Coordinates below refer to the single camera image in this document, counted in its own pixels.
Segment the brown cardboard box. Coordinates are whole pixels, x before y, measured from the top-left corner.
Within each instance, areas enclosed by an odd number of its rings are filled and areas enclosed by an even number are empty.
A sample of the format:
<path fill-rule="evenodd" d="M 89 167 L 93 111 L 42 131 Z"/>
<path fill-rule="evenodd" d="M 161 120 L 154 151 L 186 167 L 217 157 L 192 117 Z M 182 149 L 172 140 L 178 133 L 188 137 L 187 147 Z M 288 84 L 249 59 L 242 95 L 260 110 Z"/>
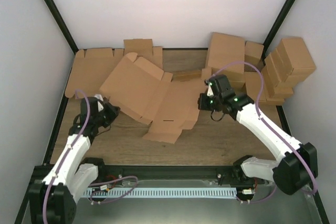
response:
<path fill-rule="evenodd" d="M 134 120 L 149 125 L 145 140 L 174 144 L 183 130 L 197 122 L 198 96 L 203 81 L 174 81 L 144 57 L 130 52 L 123 56 L 100 87 L 100 93 Z"/>

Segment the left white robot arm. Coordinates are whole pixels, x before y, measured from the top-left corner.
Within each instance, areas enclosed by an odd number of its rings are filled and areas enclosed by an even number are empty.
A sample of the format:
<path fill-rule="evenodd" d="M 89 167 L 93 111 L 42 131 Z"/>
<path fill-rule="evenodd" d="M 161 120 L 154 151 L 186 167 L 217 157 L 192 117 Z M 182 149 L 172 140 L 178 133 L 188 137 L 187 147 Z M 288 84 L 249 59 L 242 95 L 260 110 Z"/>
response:
<path fill-rule="evenodd" d="M 73 223 L 84 191 L 92 182 L 102 184 L 107 178 L 103 159 L 83 163 L 82 158 L 99 129 L 110 127 L 119 112 L 118 106 L 100 95 L 81 99 L 80 113 L 69 129 L 62 153 L 51 171 L 28 191 L 32 223 Z"/>

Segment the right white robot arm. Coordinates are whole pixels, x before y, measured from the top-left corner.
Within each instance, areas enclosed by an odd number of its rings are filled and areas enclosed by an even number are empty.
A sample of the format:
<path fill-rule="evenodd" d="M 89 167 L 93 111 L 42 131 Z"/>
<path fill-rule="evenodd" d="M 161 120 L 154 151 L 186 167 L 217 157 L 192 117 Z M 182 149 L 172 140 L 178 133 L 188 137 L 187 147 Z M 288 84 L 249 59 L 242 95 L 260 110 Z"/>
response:
<path fill-rule="evenodd" d="M 257 102 L 248 95 L 236 94 L 223 74 L 204 81 L 207 90 L 199 95 L 198 108 L 222 112 L 250 130 L 272 153 L 274 160 L 246 155 L 237 160 L 233 177 L 244 184 L 252 177 L 274 182 L 285 194 L 293 195 L 307 184 L 317 190 L 317 150 L 311 143 L 302 144 L 270 120 Z"/>

